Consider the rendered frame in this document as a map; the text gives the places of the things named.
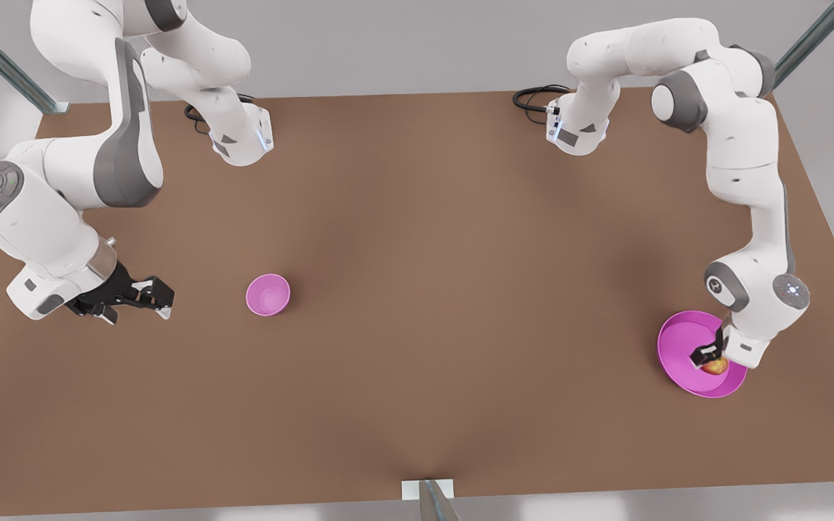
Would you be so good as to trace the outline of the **pink plate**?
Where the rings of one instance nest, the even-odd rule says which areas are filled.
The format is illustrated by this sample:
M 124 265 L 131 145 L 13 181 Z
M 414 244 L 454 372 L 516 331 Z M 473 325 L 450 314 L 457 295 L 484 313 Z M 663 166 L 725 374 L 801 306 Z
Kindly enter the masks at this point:
M 744 384 L 747 368 L 728 363 L 719 375 L 695 368 L 691 353 L 711 344 L 722 320 L 705 311 L 686 310 L 669 317 L 657 340 L 662 369 L 679 388 L 702 398 L 725 398 Z

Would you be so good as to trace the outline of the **pink bowl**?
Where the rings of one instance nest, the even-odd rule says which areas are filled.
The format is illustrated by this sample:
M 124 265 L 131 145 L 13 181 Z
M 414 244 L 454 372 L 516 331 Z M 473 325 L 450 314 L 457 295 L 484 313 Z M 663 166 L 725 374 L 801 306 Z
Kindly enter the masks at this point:
M 258 316 L 273 316 L 287 307 L 291 298 L 290 284 L 279 274 L 256 277 L 246 287 L 245 303 Z

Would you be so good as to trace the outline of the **silver frame post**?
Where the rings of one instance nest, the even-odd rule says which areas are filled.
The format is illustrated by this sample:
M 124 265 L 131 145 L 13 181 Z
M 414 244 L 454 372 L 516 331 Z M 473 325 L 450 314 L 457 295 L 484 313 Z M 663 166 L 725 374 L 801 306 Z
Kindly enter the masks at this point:
M 44 89 L 34 82 L 16 63 L 0 49 L 0 77 L 30 102 L 43 115 L 65 114 L 70 103 L 57 102 Z
M 833 32 L 834 0 L 775 64 L 773 89 L 777 89 L 785 79 L 788 79 L 791 73 Z
M 455 498 L 453 479 L 404 480 L 401 499 L 419 504 L 419 521 L 461 521 L 452 500 Z

